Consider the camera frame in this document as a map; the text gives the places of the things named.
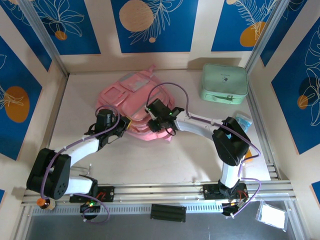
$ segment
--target floor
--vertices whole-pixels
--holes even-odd
[[[283,202],[268,202],[285,209]],[[84,223],[80,215],[33,216],[27,240],[295,240],[290,221],[286,232],[256,220],[259,201],[234,219],[221,213],[188,213],[185,222],[151,220],[150,214],[111,215],[107,223]],[[94,221],[102,221],[106,215]]]
[[[101,90],[127,72],[71,74],[57,117],[51,149],[80,139],[88,127],[96,122],[95,105]],[[248,102],[240,105],[201,100],[200,70],[161,70],[155,74],[163,82],[183,86],[189,94],[189,111],[196,115],[226,119],[237,113],[251,117]],[[186,97],[177,87],[168,85],[175,97],[176,106],[184,108]],[[261,149],[255,126],[247,133],[251,142]],[[106,145],[99,152],[82,159],[77,166],[92,164],[91,176],[101,184],[153,184],[207,182],[220,179],[222,161],[215,145],[209,139],[189,132],[178,132],[171,142],[163,139],[142,141],[128,134]],[[266,161],[262,155],[244,167],[243,176],[270,180]]]

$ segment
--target white leaf drawing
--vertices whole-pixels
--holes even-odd
[[[153,14],[153,22],[146,30],[131,32],[129,38],[133,40],[130,45],[140,40],[145,42],[150,38],[157,39],[161,32],[166,30],[166,25],[170,26],[171,24],[169,13],[179,8],[184,0],[179,0],[178,4],[173,7],[173,2],[175,1],[176,0],[146,0],[145,3]]]
[[[18,19],[18,20],[22,21],[24,24],[30,26],[28,20],[26,19],[25,15],[23,14],[23,12],[21,11],[20,7],[17,4],[14,4],[9,0],[1,0],[1,1],[10,10],[12,15],[16,19]]]
[[[238,12],[245,19],[248,26],[252,26],[257,40],[261,34],[262,22],[270,15],[275,8],[277,0],[264,0],[260,8],[256,4],[256,0],[237,0],[234,5],[238,7]]]
[[[282,16],[288,20],[288,15],[289,15],[289,12],[290,11],[298,11],[303,3],[305,2],[305,0],[291,0],[289,3],[288,3],[288,6],[286,7],[286,9],[284,10]]]
[[[6,58],[7,56],[4,54],[0,54],[0,70],[5,66],[6,63]],[[0,85],[0,110],[5,106],[5,105],[10,105],[10,103],[17,104],[20,106],[23,106],[22,99],[24,97],[14,97],[8,93],[1,87]]]
[[[313,34],[309,48],[305,54],[304,65],[309,78],[309,86],[299,98],[298,106],[305,109],[311,106],[311,123],[315,127],[320,124],[320,26]]]
[[[1,1],[5,3],[13,16],[26,25],[29,25],[17,4],[13,4],[9,0]],[[49,31],[52,31],[51,35],[55,35],[56,31],[61,31],[82,37],[83,33],[76,24],[81,23],[85,16],[76,11],[69,10],[69,0],[33,0],[31,4],[42,20],[42,23],[49,25]]]

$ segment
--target wall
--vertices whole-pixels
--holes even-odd
[[[31,1],[71,73],[138,70],[151,63],[160,70],[201,69],[205,63],[244,67],[275,3]],[[19,14],[17,9],[6,12],[27,39],[25,20],[20,15],[19,20],[13,17]]]
[[[85,0],[101,54],[63,55],[70,72],[201,69],[205,62],[245,66],[251,51],[211,52],[224,0],[199,0],[190,52],[122,53],[109,0]]]
[[[320,180],[320,145],[298,153],[271,82],[319,17],[319,0],[308,0],[266,67],[259,61],[250,76],[276,164],[293,185],[313,239],[319,239],[320,236],[320,205],[311,189],[311,183]]]
[[[56,96],[63,85],[63,78],[53,63],[48,71],[45,69],[1,7],[0,22],[0,36],[42,87],[17,159],[0,154],[0,189],[5,190],[0,204],[0,232],[1,239],[7,240],[12,233],[37,152],[46,143],[44,136],[48,123],[52,122],[51,113],[57,103]]]

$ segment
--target blue object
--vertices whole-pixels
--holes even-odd
[[[252,120],[250,120],[248,117],[243,116],[242,114],[237,114],[235,116],[235,120],[238,122],[242,130],[246,133],[250,126],[252,125]]]
[[[111,4],[122,53],[190,52],[198,0],[111,0]],[[146,21],[150,19],[145,16],[152,11],[152,25],[135,32],[126,29],[120,20],[120,10],[127,7],[132,13],[131,21],[135,21],[135,16],[143,16],[137,20],[138,26],[148,26]]]
[[[253,22],[267,22],[271,12],[269,11],[265,17],[257,12],[262,11],[266,13],[263,6],[271,6],[273,1],[274,0],[225,0],[211,51],[251,51],[254,46],[243,46],[240,42],[241,35],[245,29],[252,28]]]
[[[316,198],[318,199],[318,202],[320,204],[320,181],[314,182],[311,184],[313,191],[316,195]]]
[[[17,160],[42,87],[1,37],[0,76],[0,100],[4,100],[0,101],[0,153]],[[22,111],[24,108],[18,108],[21,95],[13,96],[17,103],[12,102],[7,95],[6,91],[11,87],[20,87],[26,92],[29,99],[27,112]],[[23,122],[18,123],[9,118],[7,111],[12,108],[16,108],[16,116],[26,114]]]
[[[28,20],[21,12],[20,7],[8,0],[0,0],[0,6],[2,6],[3,10],[18,29],[26,43],[37,56],[44,68],[48,71],[52,62],[51,57],[38,39]]]
[[[0,203],[1,203],[2,198],[4,197],[4,195],[5,195],[5,191],[0,189]]]
[[[33,0],[30,2],[61,55],[101,53],[84,0]],[[0,0],[0,4],[48,70],[49,55],[19,6],[9,0]]]
[[[286,10],[284,11],[269,41],[265,45],[260,55],[264,66],[266,66],[270,61],[271,57],[277,50],[281,41],[284,39],[285,35],[296,20],[298,14],[300,13],[306,2],[307,0],[291,0],[289,2]]]
[[[320,18],[272,86],[299,154],[320,144]]]

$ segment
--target white table surface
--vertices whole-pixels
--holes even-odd
[[[126,73],[71,74],[50,148],[59,149],[81,138],[88,127],[96,122],[95,105],[99,92]],[[221,120],[228,116],[235,117],[236,113],[251,116],[246,99],[239,105],[200,99],[200,70],[161,70],[155,74],[163,82],[174,82],[186,89],[191,113]],[[167,87],[175,97],[176,106],[185,108],[185,94],[178,87]],[[247,135],[261,149],[254,125]],[[163,139],[143,141],[124,134],[122,138],[85,157],[76,165],[88,167],[90,163],[91,176],[98,179],[100,184],[159,184],[218,181],[223,162],[218,157],[213,141],[178,131],[171,142]],[[270,180],[264,157],[247,163],[243,175],[262,181]]]

